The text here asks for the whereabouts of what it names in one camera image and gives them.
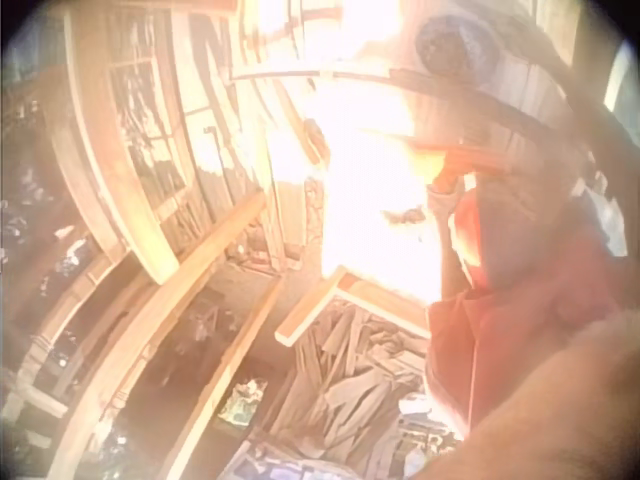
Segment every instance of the wood pile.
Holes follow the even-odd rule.
[[[426,341],[344,301],[295,344],[296,368],[262,430],[306,459],[388,478],[401,438],[398,401],[420,390]]]

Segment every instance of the pile of wood scraps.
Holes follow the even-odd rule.
[[[261,426],[303,458],[388,478],[398,402],[420,390],[426,340],[343,300],[295,344],[296,369]]]

